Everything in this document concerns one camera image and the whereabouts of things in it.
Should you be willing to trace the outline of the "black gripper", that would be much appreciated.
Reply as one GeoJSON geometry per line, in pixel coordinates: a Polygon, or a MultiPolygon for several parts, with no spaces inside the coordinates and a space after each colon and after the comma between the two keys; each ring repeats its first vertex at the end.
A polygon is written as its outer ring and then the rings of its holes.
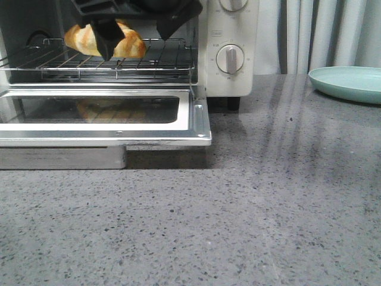
{"type": "Polygon", "coordinates": [[[111,18],[160,18],[157,31],[167,40],[203,9],[200,1],[72,1],[72,4],[79,19],[101,19],[92,20],[90,25],[104,60],[113,57],[116,46],[124,39],[124,33],[111,18]]]}

